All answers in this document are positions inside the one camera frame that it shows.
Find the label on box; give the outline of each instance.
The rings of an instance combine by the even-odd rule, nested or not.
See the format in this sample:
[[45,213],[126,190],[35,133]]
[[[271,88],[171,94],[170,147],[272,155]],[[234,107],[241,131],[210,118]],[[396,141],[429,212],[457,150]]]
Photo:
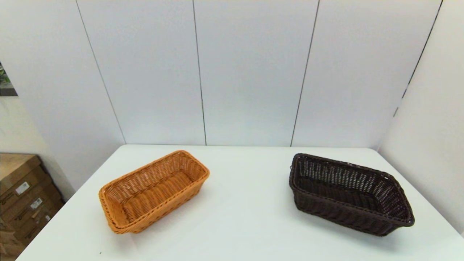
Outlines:
[[18,195],[21,195],[24,191],[26,191],[28,188],[29,188],[29,183],[27,182],[24,182],[23,184],[21,184],[19,187],[16,188],[16,193],[18,193]]
[[32,204],[31,204],[31,208],[32,209],[36,209],[40,206],[40,204],[42,204],[42,199],[41,198],[37,198]]

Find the woven bread basket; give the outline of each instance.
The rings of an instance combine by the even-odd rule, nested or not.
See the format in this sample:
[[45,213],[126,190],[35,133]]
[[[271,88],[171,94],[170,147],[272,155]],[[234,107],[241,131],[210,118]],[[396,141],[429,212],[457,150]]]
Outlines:
[[104,185],[98,196],[115,233],[140,233],[195,196],[208,176],[200,161],[178,150]]

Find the cardboard box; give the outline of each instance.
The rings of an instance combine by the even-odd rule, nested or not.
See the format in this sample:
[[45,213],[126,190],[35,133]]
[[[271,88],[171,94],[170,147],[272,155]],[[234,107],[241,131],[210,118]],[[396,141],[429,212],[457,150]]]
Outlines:
[[43,227],[55,216],[63,206],[59,197],[48,201],[36,211],[35,218],[28,219],[20,230],[0,231],[0,242],[8,245],[27,246],[42,230]]
[[39,165],[36,155],[0,153],[0,195]]
[[26,176],[20,179],[14,186],[0,195],[0,214],[13,206],[22,196],[33,189],[41,181],[47,178],[41,166],[35,167]]
[[19,256],[26,247],[0,243],[0,253],[12,256]]
[[59,192],[52,184],[50,177],[47,176],[46,180],[36,185],[1,215],[0,229],[21,229],[24,222],[32,217],[36,209],[56,194],[59,195]]

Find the table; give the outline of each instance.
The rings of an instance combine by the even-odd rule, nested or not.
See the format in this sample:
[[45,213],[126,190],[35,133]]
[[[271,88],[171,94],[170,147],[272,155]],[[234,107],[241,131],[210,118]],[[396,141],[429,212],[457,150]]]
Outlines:
[[[200,193],[139,234],[114,234],[98,200],[109,181],[174,150],[211,171]],[[303,152],[393,175],[416,223],[386,237],[298,211],[290,165]],[[124,145],[75,193],[17,259],[32,260],[464,260],[464,238],[371,149]]]

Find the wall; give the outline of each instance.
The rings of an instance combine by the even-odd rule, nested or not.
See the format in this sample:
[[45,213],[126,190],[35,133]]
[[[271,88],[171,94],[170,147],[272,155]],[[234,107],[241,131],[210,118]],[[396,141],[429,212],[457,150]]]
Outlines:
[[64,199],[74,194],[19,97],[0,97],[0,152],[39,155]]
[[4,0],[0,24],[2,65],[78,189],[125,141],[76,2]]
[[464,235],[463,10],[443,1],[379,152]]
[[376,148],[439,4],[3,0],[0,59],[78,189],[125,143]]

